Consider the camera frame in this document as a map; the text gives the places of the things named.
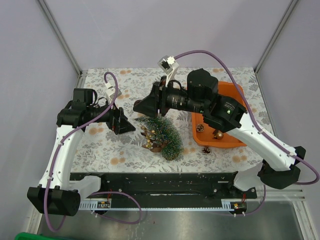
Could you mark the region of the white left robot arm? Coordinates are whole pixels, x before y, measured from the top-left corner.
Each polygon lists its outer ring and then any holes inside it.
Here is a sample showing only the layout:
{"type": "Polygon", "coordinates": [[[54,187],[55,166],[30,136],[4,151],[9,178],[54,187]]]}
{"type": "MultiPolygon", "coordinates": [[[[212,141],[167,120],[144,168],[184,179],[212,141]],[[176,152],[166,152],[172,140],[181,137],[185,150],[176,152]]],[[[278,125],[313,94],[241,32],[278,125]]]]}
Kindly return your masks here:
{"type": "Polygon", "coordinates": [[[70,182],[71,168],[77,147],[92,123],[104,123],[115,134],[135,131],[122,107],[116,107],[115,91],[99,105],[98,94],[92,88],[75,88],[73,98],[57,115],[54,147],[47,168],[36,187],[30,187],[27,198],[39,213],[74,216],[80,203],[94,194],[98,198],[107,195],[109,186],[98,176],[85,176],[70,182]]]}

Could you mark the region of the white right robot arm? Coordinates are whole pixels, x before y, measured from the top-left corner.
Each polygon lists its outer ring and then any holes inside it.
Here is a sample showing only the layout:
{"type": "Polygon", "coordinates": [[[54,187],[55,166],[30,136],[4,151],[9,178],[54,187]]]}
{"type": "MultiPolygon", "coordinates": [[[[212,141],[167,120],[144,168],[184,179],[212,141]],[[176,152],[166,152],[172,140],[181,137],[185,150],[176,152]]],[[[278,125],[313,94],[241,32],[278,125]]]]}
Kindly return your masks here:
{"type": "Polygon", "coordinates": [[[200,68],[187,75],[187,87],[175,88],[177,80],[156,81],[148,96],[134,103],[133,111],[148,117],[165,116],[170,109],[201,114],[209,127],[240,140],[262,158],[262,164],[235,174],[228,194],[239,198],[250,188],[265,184],[282,190],[297,184],[297,148],[254,125],[236,99],[218,93],[218,79],[200,68]]]}

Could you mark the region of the orange plastic bin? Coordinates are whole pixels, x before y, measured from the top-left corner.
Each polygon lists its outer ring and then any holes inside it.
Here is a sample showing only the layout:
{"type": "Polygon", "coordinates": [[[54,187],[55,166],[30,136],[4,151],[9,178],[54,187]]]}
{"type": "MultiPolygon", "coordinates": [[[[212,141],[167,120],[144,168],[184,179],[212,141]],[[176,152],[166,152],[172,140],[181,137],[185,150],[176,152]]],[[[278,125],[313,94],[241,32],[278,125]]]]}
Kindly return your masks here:
{"type": "MultiPolygon", "coordinates": [[[[245,108],[245,102],[243,101],[241,95],[237,91],[236,87],[232,82],[219,81],[218,83],[218,93],[223,96],[228,96],[236,99],[239,103],[241,103],[245,108]]],[[[199,113],[191,113],[191,122],[192,122],[192,136],[194,141],[202,147],[214,147],[220,149],[230,149],[230,148],[238,148],[238,147],[246,147],[247,145],[237,138],[223,133],[223,139],[215,139],[214,131],[215,129],[209,127],[208,124],[204,123],[203,116],[199,113]],[[196,125],[203,124],[204,131],[197,132],[196,125]]]]}

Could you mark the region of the gold berry ribbon sprig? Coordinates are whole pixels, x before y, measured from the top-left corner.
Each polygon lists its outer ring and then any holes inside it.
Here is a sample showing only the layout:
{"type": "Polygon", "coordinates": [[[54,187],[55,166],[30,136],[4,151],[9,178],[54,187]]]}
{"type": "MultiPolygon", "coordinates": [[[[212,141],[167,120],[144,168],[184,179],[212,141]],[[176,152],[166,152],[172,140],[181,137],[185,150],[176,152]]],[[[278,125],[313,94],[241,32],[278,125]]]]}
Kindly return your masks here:
{"type": "Polygon", "coordinates": [[[145,126],[141,126],[141,135],[145,138],[142,148],[150,150],[152,153],[160,153],[167,145],[167,140],[161,140],[155,130],[148,130],[145,126]]]}

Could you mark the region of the small pine cone ornament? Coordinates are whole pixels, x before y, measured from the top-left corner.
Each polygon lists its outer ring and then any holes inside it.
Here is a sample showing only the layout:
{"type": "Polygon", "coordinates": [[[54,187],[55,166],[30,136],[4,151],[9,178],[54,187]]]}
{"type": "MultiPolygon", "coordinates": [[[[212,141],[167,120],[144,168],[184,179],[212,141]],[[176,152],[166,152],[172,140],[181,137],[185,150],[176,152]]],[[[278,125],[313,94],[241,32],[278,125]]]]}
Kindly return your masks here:
{"type": "Polygon", "coordinates": [[[209,147],[204,147],[204,148],[202,149],[202,152],[203,152],[204,154],[210,154],[210,153],[211,153],[211,150],[210,150],[209,147]]]}

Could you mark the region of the small green christmas tree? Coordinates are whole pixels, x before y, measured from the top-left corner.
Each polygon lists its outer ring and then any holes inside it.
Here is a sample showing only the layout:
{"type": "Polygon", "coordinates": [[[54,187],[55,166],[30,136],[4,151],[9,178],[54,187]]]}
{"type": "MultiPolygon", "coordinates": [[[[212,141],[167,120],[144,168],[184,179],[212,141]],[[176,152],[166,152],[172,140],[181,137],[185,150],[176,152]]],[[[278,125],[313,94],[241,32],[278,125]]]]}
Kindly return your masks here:
{"type": "Polygon", "coordinates": [[[183,140],[173,122],[166,117],[149,117],[139,116],[134,119],[141,126],[145,126],[148,130],[155,130],[161,140],[167,140],[168,145],[159,152],[167,161],[174,161],[182,154],[183,140]]]}

